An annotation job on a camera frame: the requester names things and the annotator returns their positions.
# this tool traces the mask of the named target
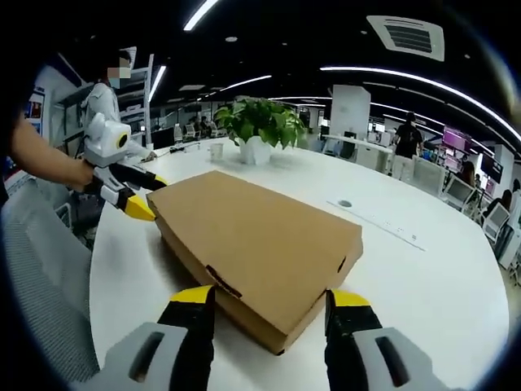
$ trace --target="potted plant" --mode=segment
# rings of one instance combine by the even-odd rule
[[[305,133],[295,111],[268,99],[239,98],[219,108],[215,118],[240,148],[242,161],[249,165],[267,163],[271,147],[278,143],[282,149],[294,147]]]

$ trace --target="green plant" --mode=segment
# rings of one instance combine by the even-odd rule
[[[228,137],[247,142],[260,136],[263,142],[275,147],[280,141],[282,149],[295,146],[306,131],[296,112],[288,106],[268,99],[241,98],[215,113],[219,125],[228,131]]]

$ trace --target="cup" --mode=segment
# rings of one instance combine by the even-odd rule
[[[215,143],[210,146],[210,161],[222,160],[223,143]]]

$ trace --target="cardboard box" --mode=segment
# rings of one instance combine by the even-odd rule
[[[154,191],[148,203],[179,260],[201,284],[218,284],[217,303],[274,354],[362,254],[360,226],[218,171]]]

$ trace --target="desk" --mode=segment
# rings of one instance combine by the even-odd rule
[[[224,161],[209,161],[210,143],[224,143]],[[372,304],[385,327],[396,327],[433,361],[449,387],[472,389],[507,341],[509,313],[497,262],[481,228],[436,198],[341,159],[299,148],[275,151],[265,166],[239,163],[230,140],[204,140],[146,163],[167,182],[219,169],[363,226],[364,253],[342,289]],[[330,204],[350,200],[352,214]],[[369,222],[413,232],[418,249]],[[90,270],[90,321],[101,367],[117,341],[155,322],[170,296],[193,285],[172,262],[154,223],[105,204]],[[296,343],[275,357],[217,313],[215,358],[208,389],[324,390],[322,311]]]
[[[380,173],[385,173],[389,156],[392,154],[391,148],[386,148],[378,144],[368,143],[352,137],[340,136],[337,134],[324,134],[324,137],[331,140],[351,143],[357,145],[357,157],[355,163],[363,165],[368,169],[374,169]]]

